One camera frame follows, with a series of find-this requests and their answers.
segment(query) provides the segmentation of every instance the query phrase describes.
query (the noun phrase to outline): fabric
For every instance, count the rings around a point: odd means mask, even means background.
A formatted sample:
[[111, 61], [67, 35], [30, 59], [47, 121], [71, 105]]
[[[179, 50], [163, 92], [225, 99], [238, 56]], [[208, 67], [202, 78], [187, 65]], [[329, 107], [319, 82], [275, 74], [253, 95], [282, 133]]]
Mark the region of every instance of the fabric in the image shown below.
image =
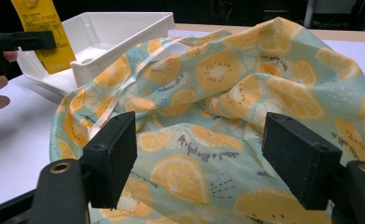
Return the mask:
[[[163, 57], [167, 48], [186, 49]], [[330, 223], [306, 211], [261, 154], [267, 112], [298, 120], [365, 161], [365, 76], [299, 24], [166, 37], [129, 49], [63, 98], [52, 161], [78, 159], [106, 121], [136, 112], [138, 157], [118, 209], [93, 223]]]

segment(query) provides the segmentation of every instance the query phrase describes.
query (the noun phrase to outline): yellow tag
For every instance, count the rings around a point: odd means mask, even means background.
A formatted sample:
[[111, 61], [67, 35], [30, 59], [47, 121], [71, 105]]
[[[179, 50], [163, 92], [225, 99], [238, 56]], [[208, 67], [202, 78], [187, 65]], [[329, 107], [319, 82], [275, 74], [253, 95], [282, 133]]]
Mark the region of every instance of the yellow tag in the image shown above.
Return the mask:
[[11, 0], [24, 31], [48, 31], [54, 35], [57, 49], [36, 50], [35, 54], [49, 74], [71, 68], [75, 61], [68, 37], [52, 0]]

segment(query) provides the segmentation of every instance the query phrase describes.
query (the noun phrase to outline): table surface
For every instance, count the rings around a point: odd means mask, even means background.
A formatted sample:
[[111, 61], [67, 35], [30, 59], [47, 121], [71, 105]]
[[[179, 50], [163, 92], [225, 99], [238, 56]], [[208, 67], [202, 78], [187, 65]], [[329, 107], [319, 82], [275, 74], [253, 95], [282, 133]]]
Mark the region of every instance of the table surface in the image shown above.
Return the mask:
[[[175, 30], [214, 32], [220, 29], [226, 29], [237, 34], [251, 27], [246, 26], [222, 26], [222, 25], [204, 25], [204, 24], [186, 24], [178, 23]], [[310, 30], [314, 35], [323, 40], [339, 40], [339, 41], [356, 41], [365, 42], [365, 32], [363, 31], [336, 31], [336, 30]]]
[[[169, 36], [202, 36], [222, 28], [234, 34], [249, 29], [177, 24]], [[365, 74], [364, 32], [321, 31], [318, 36], [333, 49], [356, 60]], [[26, 76], [12, 79], [0, 94], [11, 100], [10, 105], [0, 110], [0, 203], [3, 203], [36, 188], [41, 169], [49, 163], [51, 123], [63, 97]]]

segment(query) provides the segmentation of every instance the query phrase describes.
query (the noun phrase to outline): white plastic tray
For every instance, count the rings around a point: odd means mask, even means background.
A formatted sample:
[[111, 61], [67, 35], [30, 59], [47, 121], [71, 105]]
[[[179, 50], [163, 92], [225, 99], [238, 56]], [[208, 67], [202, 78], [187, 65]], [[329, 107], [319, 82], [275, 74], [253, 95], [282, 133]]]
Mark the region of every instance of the white plastic tray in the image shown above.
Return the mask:
[[33, 51], [19, 51], [17, 63], [40, 86], [67, 95], [92, 81], [127, 49], [166, 37], [174, 27], [172, 12], [86, 12], [63, 21], [77, 58], [72, 68], [50, 75]]

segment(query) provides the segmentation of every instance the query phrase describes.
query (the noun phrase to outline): printed fabric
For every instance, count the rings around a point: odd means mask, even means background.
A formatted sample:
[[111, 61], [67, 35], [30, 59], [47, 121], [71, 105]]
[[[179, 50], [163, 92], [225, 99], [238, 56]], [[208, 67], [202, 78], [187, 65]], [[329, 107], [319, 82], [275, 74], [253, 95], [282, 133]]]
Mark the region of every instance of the printed fabric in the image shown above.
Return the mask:
[[92, 223], [331, 223], [330, 208], [304, 210], [263, 158], [267, 112], [333, 143], [341, 164], [365, 161], [364, 74], [281, 18], [129, 49], [63, 98], [50, 159], [78, 159], [109, 118], [127, 111], [136, 113], [138, 157], [118, 208], [90, 208]]

